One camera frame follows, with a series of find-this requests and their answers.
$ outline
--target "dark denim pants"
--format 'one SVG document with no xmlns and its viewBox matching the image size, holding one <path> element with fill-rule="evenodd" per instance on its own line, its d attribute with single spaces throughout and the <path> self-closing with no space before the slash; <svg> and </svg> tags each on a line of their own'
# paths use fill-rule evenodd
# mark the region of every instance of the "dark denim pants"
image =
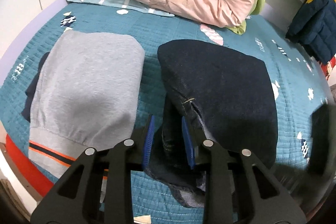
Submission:
<svg viewBox="0 0 336 224">
<path fill-rule="evenodd" d="M 267 168 L 275 162 L 278 120 L 270 78 L 262 60 L 196 40 L 159 46 L 157 56 L 167 91 L 162 128 L 155 134 L 148 173 L 189 193 L 202 174 L 189 169 L 181 117 L 208 139 L 235 152 L 251 150 Z"/>
</svg>

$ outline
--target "metal screw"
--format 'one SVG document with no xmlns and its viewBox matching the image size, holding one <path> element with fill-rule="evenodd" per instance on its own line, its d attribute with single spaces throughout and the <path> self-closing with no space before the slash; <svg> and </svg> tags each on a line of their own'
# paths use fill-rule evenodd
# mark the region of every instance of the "metal screw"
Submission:
<svg viewBox="0 0 336 224">
<path fill-rule="evenodd" d="M 205 141 L 203 142 L 203 144 L 204 144 L 205 146 L 207 146 L 207 147 L 211 147 L 211 146 L 213 146 L 213 142 L 212 142 L 211 140 L 205 140 Z"/>
<path fill-rule="evenodd" d="M 244 156 L 246 156 L 246 157 L 249 157 L 249 156 L 251 156 L 251 151 L 250 150 L 248 150 L 248 149 L 243 149 L 242 151 L 241 151 L 241 153 L 244 155 Z"/>
<path fill-rule="evenodd" d="M 132 146 L 134 144 L 134 141 L 131 139 L 127 139 L 124 141 L 124 145 L 126 146 Z"/>
<path fill-rule="evenodd" d="M 87 154 L 88 156 L 91 156 L 94 153 L 95 153 L 95 150 L 92 147 L 85 150 L 85 154 Z"/>
</svg>

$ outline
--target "teal quilted bedspread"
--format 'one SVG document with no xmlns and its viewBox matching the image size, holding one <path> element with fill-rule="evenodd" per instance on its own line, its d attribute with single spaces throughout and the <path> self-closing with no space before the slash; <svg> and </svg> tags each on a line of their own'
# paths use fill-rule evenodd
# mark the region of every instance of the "teal quilted bedspread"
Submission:
<svg viewBox="0 0 336 224">
<path fill-rule="evenodd" d="M 263 60 L 276 97 L 277 162 L 305 167 L 311 146 L 310 115 L 325 101 L 325 94 L 317 68 L 300 46 L 283 39 L 283 35 L 276 32 L 261 16 L 247 19 L 246 33 L 236 35 L 225 28 L 201 25 L 177 16 L 159 17 L 134 10 L 121 15 L 117 10 L 99 5 L 69 4 L 35 34 L 20 54 L 0 89 L 0 120 L 20 150 L 28 154 L 29 123 L 20 115 L 26 100 L 25 90 L 37 72 L 40 58 L 51 50 L 65 29 L 61 26 L 65 18 L 63 14 L 71 12 L 76 17 L 71 25 L 74 30 L 128 34 L 135 37 L 144 48 L 146 57 L 136 127 L 143 126 L 150 113 L 157 117 L 158 124 L 162 121 L 165 90 L 157 60 L 159 45 L 173 39 L 198 39 L 223 44 L 224 47 Z M 20 75 L 12 77 L 20 63 L 25 65 L 24 69 Z M 307 143 L 303 150 L 302 139 Z M 50 180 L 56 181 L 45 170 L 41 171 Z M 180 206 L 168 187 L 144 173 L 132 174 L 132 195 L 134 215 L 151 215 L 153 223 L 202 222 L 202 209 Z"/>
</svg>

